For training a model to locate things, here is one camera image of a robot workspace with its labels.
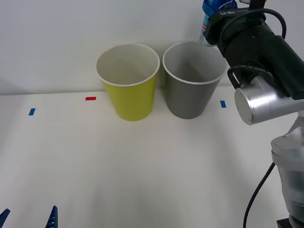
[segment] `bottle label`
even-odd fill
[[[220,1],[217,1],[217,0],[215,0],[215,1],[214,0],[205,0],[204,4],[208,4],[209,6],[217,7],[216,9],[213,9],[213,7],[210,8],[211,11],[212,10],[217,11],[217,10],[236,9],[238,7],[238,4],[235,2],[235,0],[224,0],[224,1],[221,1],[223,3],[222,5],[215,6],[215,5],[219,4],[219,2]],[[205,14],[203,25],[202,25],[200,36],[199,36],[200,43],[205,46],[211,46],[205,38],[205,31],[206,31],[208,22],[209,22],[209,16],[207,14]]]

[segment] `blue tape marker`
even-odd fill
[[[30,112],[28,115],[34,115],[34,112],[35,112],[36,108],[31,108]]]
[[[226,108],[226,103],[225,103],[225,101],[220,101],[220,105],[222,106],[222,108]]]

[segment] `white wall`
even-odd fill
[[[160,55],[197,40],[203,0],[1,0],[0,94],[98,91],[99,55],[141,42]],[[268,0],[287,22],[287,41],[304,59],[303,0]],[[268,24],[281,33],[279,22]]]

